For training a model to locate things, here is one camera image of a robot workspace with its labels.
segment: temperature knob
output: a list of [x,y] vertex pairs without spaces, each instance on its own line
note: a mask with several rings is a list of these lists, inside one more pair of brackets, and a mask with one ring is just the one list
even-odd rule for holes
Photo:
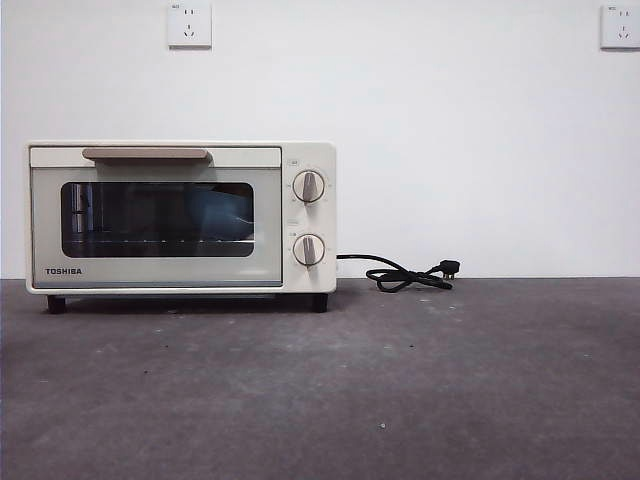
[[293,254],[302,265],[310,267],[324,257],[324,243],[315,235],[302,235],[293,245]]
[[293,181],[293,191],[303,202],[315,202],[324,193],[324,180],[319,173],[306,170]]

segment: oven window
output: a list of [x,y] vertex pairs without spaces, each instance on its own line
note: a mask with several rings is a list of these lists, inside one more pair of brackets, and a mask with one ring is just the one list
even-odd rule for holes
[[62,186],[68,257],[246,257],[254,247],[246,183],[73,182]]

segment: wall outlet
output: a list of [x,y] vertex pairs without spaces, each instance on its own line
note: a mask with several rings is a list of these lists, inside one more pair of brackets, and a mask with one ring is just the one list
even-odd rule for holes
[[602,7],[601,48],[640,49],[640,5]]
[[169,48],[211,48],[211,4],[172,3],[167,12]]

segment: oven door handle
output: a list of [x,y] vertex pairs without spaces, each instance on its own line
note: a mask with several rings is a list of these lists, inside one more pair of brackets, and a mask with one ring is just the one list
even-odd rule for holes
[[178,160],[202,162],[209,160],[204,148],[180,147],[88,147],[82,150],[87,160],[109,162],[111,160]]

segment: control knob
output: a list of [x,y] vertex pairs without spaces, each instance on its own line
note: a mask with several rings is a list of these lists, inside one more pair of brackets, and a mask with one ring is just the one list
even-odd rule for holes
[[324,243],[316,235],[301,235],[293,245],[293,255],[302,265],[311,267],[322,261]]
[[324,193],[324,179],[318,172],[305,170],[293,181],[293,191],[303,202],[315,202]]

